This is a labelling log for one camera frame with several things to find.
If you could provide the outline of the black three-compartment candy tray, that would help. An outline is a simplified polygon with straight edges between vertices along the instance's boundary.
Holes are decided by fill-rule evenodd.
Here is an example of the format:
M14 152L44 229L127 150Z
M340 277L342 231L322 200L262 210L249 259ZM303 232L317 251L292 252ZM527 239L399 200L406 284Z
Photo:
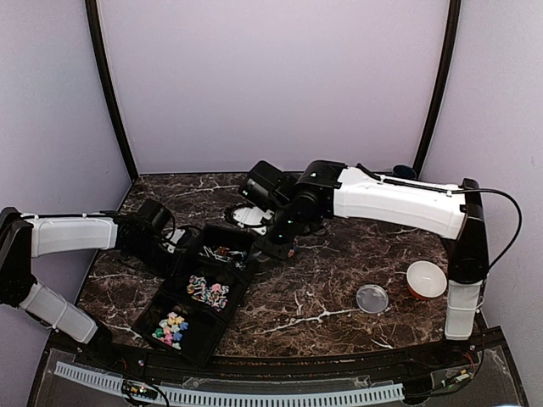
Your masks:
M149 346L203 368L258 268L255 238L207 225L132 325Z

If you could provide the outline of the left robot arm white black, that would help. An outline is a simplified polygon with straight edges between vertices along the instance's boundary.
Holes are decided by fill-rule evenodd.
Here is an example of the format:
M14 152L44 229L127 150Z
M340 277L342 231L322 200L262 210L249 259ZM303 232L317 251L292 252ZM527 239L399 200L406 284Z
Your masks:
M111 333L95 317L47 287L32 271L34 259L55 254L118 251L160 278L176 265L190 233L160 203L148 201L135 213L114 211L39 215L14 207L1 211L1 303L21 309L51 329L86 345L102 370L120 362Z

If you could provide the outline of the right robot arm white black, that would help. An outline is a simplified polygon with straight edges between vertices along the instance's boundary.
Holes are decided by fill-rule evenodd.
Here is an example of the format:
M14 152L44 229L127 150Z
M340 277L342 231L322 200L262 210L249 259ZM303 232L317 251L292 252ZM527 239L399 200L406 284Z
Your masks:
M370 171L361 164L315 160L296 176L261 160L238 189L245 203L227 218L257 233L255 251L286 259L297 237L322 227L325 219L360 218L414 227L438 235L448 256L445 340L433 360L452 367L466 353L477 310L495 261L489 256L482 196L506 192L484 189L466 178L461 184L433 184Z

